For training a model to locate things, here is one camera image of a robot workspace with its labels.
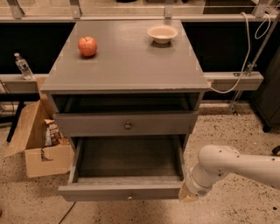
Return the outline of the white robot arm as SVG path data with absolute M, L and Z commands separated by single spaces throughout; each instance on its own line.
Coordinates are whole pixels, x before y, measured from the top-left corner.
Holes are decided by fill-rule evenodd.
M 231 173 L 280 189 L 280 157 L 241 154 L 231 146 L 206 145 L 199 150 L 197 164 L 187 171 L 178 199 L 194 202 Z

